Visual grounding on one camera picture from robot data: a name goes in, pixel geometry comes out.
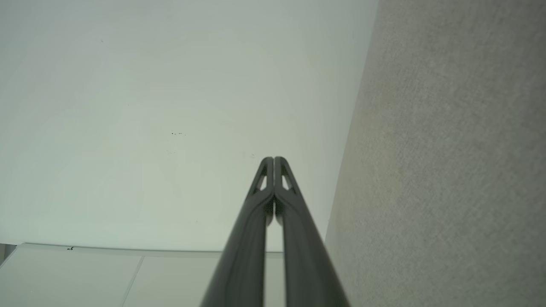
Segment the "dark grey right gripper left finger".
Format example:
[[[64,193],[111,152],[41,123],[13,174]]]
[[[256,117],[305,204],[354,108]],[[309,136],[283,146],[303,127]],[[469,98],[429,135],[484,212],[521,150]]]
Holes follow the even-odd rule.
[[[207,287],[203,307],[261,307],[267,226],[274,213],[274,160],[263,159]]]

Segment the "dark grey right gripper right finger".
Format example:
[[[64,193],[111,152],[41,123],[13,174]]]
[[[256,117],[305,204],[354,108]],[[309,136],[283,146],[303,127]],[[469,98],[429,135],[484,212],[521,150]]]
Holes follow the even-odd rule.
[[[283,229],[285,305],[348,307],[319,231],[288,161],[274,159],[275,216]]]

